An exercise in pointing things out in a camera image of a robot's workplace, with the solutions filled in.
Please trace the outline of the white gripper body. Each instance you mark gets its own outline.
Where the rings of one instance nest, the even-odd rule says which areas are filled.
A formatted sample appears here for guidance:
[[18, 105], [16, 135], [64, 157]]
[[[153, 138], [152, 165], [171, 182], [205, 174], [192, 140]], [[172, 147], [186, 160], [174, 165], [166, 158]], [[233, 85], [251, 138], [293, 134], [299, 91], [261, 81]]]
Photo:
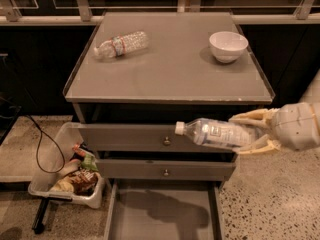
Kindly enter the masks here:
[[301, 151], [320, 146], [320, 103], [287, 104], [271, 121], [276, 139], [286, 148]]

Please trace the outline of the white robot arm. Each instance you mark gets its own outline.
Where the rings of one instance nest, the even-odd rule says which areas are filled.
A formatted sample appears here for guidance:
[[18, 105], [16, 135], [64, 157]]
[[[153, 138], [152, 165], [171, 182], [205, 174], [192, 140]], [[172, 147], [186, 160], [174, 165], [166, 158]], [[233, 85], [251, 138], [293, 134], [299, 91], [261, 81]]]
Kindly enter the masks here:
[[261, 129], [263, 136], [236, 148], [239, 155], [303, 151], [320, 146], [320, 103], [294, 103], [232, 116], [230, 122]]

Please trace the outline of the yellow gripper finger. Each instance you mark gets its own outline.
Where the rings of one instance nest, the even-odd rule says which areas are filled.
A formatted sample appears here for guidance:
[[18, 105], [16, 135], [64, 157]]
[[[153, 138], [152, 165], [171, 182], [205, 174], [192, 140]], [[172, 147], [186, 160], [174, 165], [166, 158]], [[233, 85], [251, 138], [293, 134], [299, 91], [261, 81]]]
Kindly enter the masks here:
[[268, 134], [265, 134], [253, 143], [234, 148], [233, 151], [238, 155], [249, 155], [249, 154], [262, 154], [276, 152], [281, 149], [281, 143], [278, 140], [271, 138]]
[[278, 109], [256, 109], [232, 116], [229, 122], [267, 129]]

